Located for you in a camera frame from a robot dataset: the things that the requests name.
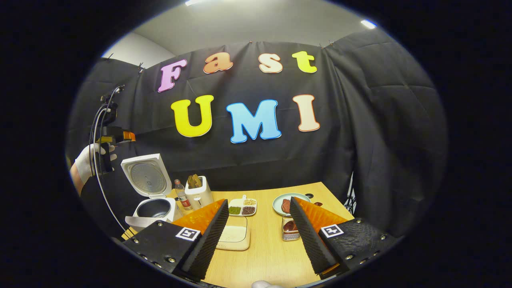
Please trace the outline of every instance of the white divided tray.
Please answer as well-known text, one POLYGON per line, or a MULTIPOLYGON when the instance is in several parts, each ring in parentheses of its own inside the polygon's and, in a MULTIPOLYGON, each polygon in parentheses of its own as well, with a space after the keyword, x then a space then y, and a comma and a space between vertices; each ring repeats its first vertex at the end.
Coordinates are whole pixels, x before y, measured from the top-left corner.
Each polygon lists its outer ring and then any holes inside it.
POLYGON ((240 213, 238 214, 231 214, 229 213, 230 215, 233 215, 233 216, 251 216, 251 215, 254 215, 256 213, 256 207, 258 205, 258 202, 256 201, 256 199, 253 199, 253 198, 247 198, 247 196, 242 196, 242 198, 238 198, 238 199, 233 199, 229 202, 229 207, 240 207, 240 213), (250 200, 252 200, 254 202, 254 205, 248 205, 248 204, 244 204, 244 203, 247 203, 249 202, 250 200), (244 213, 244 207, 254 207, 254 212, 250 213, 250 214, 243 214, 244 213))

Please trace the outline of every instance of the meat slice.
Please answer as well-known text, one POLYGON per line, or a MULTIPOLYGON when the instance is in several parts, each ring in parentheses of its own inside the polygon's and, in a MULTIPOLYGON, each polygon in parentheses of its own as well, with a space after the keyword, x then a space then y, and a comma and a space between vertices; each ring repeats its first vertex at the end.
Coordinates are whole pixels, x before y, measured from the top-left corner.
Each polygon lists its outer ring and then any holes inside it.
POLYGON ((283 212, 286 214, 290 214, 290 200, 283 199, 283 204, 281 205, 281 210, 283 210, 283 212))

